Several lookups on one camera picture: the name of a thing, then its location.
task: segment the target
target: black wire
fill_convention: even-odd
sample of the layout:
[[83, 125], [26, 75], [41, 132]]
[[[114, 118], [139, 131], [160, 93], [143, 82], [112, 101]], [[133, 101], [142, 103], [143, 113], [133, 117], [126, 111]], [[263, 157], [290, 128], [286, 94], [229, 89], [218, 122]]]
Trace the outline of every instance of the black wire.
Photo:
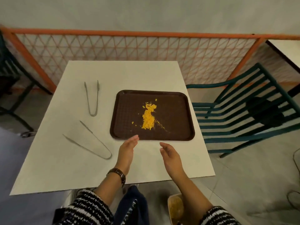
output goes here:
[[[299, 177], [300, 177], [300, 169], [299, 169], [299, 167], [298, 167], [298, 165], [297, 165], [297, 163], [296, 163], [296, 160], [295, 160], [295, 154], [296, 154], [296, 152], [298, 152], [299, 150], [300, 150], [300, 148], [297, 149], [296, 151], [294, 151], [294, 153], [293, 153], [293, 161], [294, 161], [294, 163], [295, 163], [295, 165], [296, 165], [296, 168], [297, 168], [297, 170], [298, 170]], [[289, 204], [291, 205], [291, 207], [294, 208], [294, 209], [296, 209], [296, 210], [298, 210], [298, 211], [300, 211], [300, 208], [297, 208], [297, 207], [290, 201], [290, 194], [291, 194], [291, 193], [298, 193], [298, 194], [300, 194], [300, 192], [295, 191], [295, 190], [290, 190], [290, 191], [287, 193], [287, 201], [289, 202]]]

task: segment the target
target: black and white striped sleeve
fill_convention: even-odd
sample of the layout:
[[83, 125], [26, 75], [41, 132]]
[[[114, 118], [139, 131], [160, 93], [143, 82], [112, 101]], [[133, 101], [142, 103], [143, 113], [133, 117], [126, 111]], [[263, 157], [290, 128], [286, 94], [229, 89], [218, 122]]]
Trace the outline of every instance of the black and white striped sleeve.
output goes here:
[[113, 214], [103, 200], [94, 192], [83, 190], [65, 210], [58, 225], [112, 225]]
[[215, 206], [201, 219], [199, 225], [241, 225], [224, 208]]

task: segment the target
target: wristwatch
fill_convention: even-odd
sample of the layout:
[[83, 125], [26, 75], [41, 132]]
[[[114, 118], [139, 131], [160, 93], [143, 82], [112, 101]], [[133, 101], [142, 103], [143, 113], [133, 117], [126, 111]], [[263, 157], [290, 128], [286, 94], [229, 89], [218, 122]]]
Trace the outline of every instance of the wristwatch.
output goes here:
[[118, 168], [112, 168], [112, 169], [107, 173], [107, 175], [108, 175], [109, 173], [111, 173], [111, 172], [116, 173], [116, 174], [118, 174], [118, 175], [120, 176], [121, 182], [122, 182], [122, 187], [123, 187], [124, 184], [125, 184], [125, 182], [126, 182], [126, 176], [125, 176], [125, 174], [124, 174], [120, 169], [118, 169]]

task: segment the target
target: table top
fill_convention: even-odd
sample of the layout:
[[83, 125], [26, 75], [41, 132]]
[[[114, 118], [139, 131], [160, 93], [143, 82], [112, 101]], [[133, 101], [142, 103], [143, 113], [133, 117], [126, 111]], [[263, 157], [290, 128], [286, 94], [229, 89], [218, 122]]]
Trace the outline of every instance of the table top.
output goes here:
[[[98, 114], [91, 117], [84, 82], [93, 113], [97, 80], [100, 84]], [[190, 141], [167, 143], [180, 154], [188, 177], [215, 175], [177, 61], [69, 61], [10, 194], [98, 186], [114, 167], [123, 143], [111, 137], [110, 124], [116, 94], [125, 89], [184, 93], [192, 111], [195, 137]], [[82, 128], [79, 120], [108, 147], [111, 159], [104, 160], [65, 139], [63, 134], [78, 143], [87, 143], [89, 137], [79, 131]], [[127, 184], [170, 180], [159, 149], [159, 141], [139, 141]]]
[[271, 46], [286, 56], [292, 63], [289, 64], [297, 71], [300, 68], [300, 41], [298, 40], [268, 40]]

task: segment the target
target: hand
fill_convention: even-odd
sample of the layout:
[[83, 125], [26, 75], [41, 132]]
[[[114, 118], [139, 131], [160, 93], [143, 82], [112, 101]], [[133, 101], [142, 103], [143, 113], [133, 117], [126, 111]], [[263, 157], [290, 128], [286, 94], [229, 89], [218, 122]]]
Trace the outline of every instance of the hand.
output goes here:
[[166, 170], [173, 181], [178, 181], [186, 176], [183, 170], [181, 159], [177, 151], [173, 146], [160, 142], [161, 145], [160, 153], [163, 157], [163, 163], [165, 164]]
[[133, 148], [137, 145], [139, 136], [135, 135], [126, 140], [119, 149], [118, 160], [115, 168], [120, 169], [125, 175], [128, 174], [133, 159]]

